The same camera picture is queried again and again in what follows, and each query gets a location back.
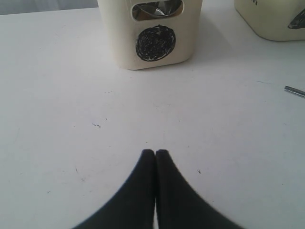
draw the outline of white table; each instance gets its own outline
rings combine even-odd
[[[75,226],[144,148],[246,229],[304,227],[305,100],[284,86],[305,89],[305,42],[259,38],[232,0],[206,1],[191,60],[143,71],[109,57],[98,9],[0,28],[0,228]]]

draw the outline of white wall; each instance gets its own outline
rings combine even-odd
[[[0,0],[0,15],[97,6],[97,0]]]

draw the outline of white tabletop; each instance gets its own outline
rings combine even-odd
[[[246,229],[304,227],[305,100],[284,86],[305,89],[305,42],[259,38],[232,0],[200,20],[192,59],[129,71],[98,9],[0,16],[1,229],[75,226],[144,148]]]

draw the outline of black circle drawing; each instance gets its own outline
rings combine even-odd
[[[169,55],[176,46],[175,32],[162,25],[142,31],[136,43],[136,52],[141,60],[154,62]]]

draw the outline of black scribbled circle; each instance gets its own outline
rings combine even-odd
[[[143,61],[158,61],[170,54],[176,46],[175,32],[162,25],[145,29],[136,43],[137,55]]]

